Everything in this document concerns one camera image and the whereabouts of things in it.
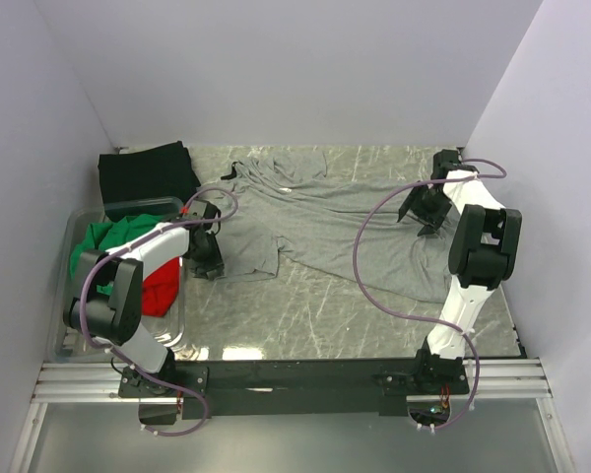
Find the grey t-shirt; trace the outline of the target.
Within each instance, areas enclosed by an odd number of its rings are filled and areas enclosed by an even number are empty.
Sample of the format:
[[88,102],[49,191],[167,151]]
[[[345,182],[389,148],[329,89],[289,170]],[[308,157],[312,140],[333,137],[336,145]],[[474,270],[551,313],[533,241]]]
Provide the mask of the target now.
[[446,220],[433,236],[417,236],[420,225],[398,222],[393,202],[368,214],[400,185],[394,179],[332,179],[320,151],[277,151],[236,161],[231,176],[205,187],[208,200],[223,213],[238,207],[217,236],[224,280],[274,278],[285,255],[370,288],[442,303],[456,221]]

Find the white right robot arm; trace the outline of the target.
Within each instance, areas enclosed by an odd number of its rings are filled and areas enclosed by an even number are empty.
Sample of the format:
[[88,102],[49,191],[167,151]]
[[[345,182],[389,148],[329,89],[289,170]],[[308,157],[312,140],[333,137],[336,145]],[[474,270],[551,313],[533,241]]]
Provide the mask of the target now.
[[425,393],[464,378],[466,337],[485,302],[511,277],[522,226],[521,213],[493,198],[459,150],[442,150],[433,156],[430,182],[411,190],[398,218],[411,217],[422,225],[420,237],[431,236],[452,209],[459,220],[448,255],[451,283],[412,371],[414,385]]

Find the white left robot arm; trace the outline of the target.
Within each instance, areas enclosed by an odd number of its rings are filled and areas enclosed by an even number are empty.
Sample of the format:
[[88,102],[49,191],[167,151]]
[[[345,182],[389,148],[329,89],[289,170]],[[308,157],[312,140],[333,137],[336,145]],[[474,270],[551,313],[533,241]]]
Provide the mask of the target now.
[[154,395],[171,393],[176,361],[171,348],[144,326],[145,302],[172,305],[181,261],[196,278],[222,276],[217,242],[222,217],[217,206],[198,199],[175,215],[127,215],[91,232],[70,260],[64,325],[142,372],[142,383]]

